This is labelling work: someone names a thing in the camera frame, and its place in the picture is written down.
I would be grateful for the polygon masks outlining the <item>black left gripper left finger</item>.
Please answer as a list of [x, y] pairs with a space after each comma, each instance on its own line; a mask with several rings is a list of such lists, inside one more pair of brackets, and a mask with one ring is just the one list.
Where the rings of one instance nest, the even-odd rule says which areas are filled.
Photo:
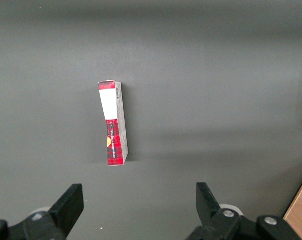
[[72, 184], [48, 210], [38, 210], [13, 226], [0, 219], [0, 240], [66, 239], [83, 209], [82, 184]]

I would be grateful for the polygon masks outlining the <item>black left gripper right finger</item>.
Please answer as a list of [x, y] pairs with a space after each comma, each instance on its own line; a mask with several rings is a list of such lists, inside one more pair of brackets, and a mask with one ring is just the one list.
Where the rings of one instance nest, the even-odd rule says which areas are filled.
[[281, 217], [261, 215], [256, 221], [251, 221], [229, 207], [220, 207], [205, 182], [196, 184], [196, 210], [201, 225], [187, 237], [189, 240], [300, 239]]

